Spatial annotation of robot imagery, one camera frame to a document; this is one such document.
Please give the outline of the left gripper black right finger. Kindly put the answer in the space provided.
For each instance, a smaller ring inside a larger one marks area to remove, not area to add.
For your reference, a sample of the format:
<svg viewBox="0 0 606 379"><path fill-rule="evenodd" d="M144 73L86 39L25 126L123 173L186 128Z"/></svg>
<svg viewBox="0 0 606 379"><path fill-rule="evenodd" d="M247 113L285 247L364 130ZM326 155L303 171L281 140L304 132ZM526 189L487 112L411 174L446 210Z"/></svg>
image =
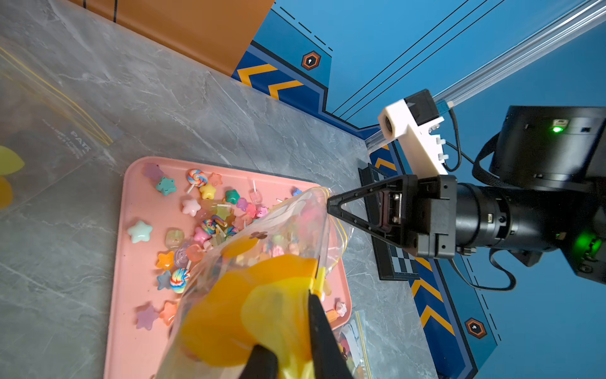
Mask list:
<svg viewBox="0 0 606 379"><path fill-rule="evenodd" d="M313 372L319 379L352 379L342 358L324 308L317 295L309 293L309 335Z"/></svg>

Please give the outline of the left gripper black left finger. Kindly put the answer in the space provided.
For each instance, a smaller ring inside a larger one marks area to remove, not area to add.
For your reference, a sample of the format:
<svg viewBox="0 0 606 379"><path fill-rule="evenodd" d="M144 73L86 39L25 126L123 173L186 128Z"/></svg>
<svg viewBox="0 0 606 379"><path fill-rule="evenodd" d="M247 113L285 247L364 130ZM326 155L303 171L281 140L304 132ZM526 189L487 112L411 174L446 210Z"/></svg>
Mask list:
<svg viewBox="0 0 606 379"><path fill-rule="evenodd" d="M279 360L276 354L266 347L255 345L239 379L277 379L278 377Z"/></svg>

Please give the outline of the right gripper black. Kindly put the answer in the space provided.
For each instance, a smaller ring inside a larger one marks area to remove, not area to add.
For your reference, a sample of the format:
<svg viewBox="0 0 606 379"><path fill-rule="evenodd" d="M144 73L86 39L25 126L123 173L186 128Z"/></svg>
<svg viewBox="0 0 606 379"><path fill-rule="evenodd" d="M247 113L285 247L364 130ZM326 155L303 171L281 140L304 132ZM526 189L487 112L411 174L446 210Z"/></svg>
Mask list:
<svg viewBox="0 0 606 379"><path fill-rule="evenodd" d="M345 210L353 202L364 202L368 215ZM329 197L327 213L426 258L470 255L480 247L539 258L556 250L559 231L557 193L475 186L452 175L423 179L419 187L415 175L387 178Z"/></svg>

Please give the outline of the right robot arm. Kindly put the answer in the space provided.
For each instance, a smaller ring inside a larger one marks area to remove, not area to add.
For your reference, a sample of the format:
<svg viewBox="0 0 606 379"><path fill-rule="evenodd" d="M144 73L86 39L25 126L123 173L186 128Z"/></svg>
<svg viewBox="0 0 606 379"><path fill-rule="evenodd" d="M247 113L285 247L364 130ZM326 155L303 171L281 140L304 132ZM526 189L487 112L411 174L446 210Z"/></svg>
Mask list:
<svg viewBox="0 0 606 379"><path fill-rule="evenodd" d="M475 184L401 175L330 197L334 216L415 257L506 250L525 266L560 250L575 275L605 281L605 110L509 107L478 153Z"/></svg>

